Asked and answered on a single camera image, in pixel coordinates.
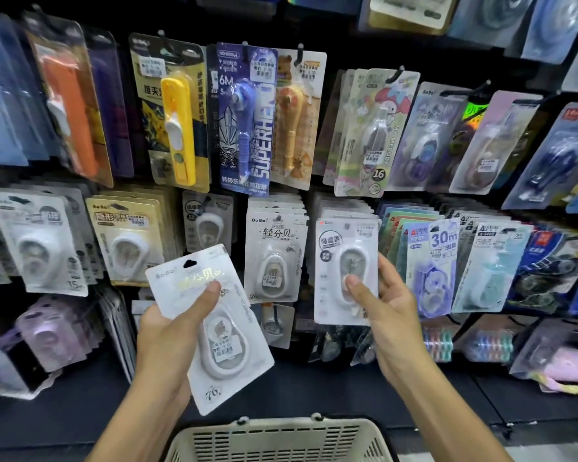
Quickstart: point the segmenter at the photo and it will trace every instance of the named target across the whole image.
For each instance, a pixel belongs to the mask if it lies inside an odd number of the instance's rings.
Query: white floor
[[[578,443],[508,447],[516,462],[578,462]],[[401,462],[432,462],[430,453],[400,455]]]

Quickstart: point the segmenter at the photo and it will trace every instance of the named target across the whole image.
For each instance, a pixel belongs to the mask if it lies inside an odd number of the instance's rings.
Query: person
[[[512,461],[430,357],[414,295],[382,255],[378,266],[379,298],[354,275],[345,283],[369,316],[381,372],[407,406],[434,460]],[[220,292],[221,285],[211,282],[172,321],[156,305],[146,311],[137,337],[135,378],[87,462],[159,460],[190,400],[187,372],[198,327]]]

